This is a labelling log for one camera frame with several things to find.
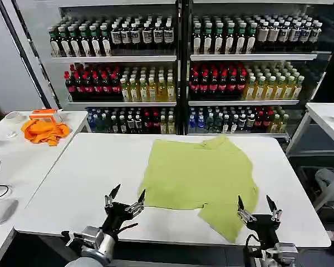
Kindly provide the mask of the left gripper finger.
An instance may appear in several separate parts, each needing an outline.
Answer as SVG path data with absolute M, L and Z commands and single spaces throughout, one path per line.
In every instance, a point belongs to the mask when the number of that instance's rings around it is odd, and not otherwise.
M 113 202 L 114 198 L 116 197 L 119 189 L 120 189 L 120 184 L 118 184 L 115 188 L 111 190 L 109 195 L 105 195 L 105 207 L 113 207 Z
M 125 209 L 131 217 L 138 216 L 144 210 L 145 192 L 146 190 L 144 189 L 138 201 Z

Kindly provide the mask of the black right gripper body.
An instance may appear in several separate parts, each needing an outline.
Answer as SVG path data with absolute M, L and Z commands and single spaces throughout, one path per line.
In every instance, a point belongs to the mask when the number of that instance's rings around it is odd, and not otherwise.
M 256 220 L 248 221 L 246 227 L 256 232 L 261 248 L 273 248 L 279 242 L 276 230 L 280 226 L 280 222 L 276 219 L 272 220 L 271 215 L 255 214 Z

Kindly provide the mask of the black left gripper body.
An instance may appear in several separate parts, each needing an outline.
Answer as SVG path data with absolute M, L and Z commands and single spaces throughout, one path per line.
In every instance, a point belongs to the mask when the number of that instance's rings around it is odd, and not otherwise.
M 112 237 L 118 236 L 123 222 L 133 219 L 132 213 L 126 210 L 128 207 L 128 204 L 113 202 L 112 207 L 105 208 L 107 218 L 101 226 L 101 230 L 104 234 L 108 234 Z

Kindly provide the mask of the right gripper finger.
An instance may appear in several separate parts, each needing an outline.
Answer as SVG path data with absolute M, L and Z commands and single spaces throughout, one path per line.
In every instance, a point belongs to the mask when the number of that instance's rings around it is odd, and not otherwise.
M 249 211 L 247 211 L 243 205 L 243 201 L 241 199 L 241 196 L 238 196 L 238 210 L 237 215 L 243 222 L 243 224 L 248 224 L 252 222 L 256 222 L 257 218 L 253 216 Z
M 269 195 L 266 195 L 266 198 L 270 211 L 272 212 L 271 220 L 280 221 L 282 210 L 277 208 L 276 203 L 269 197 Z

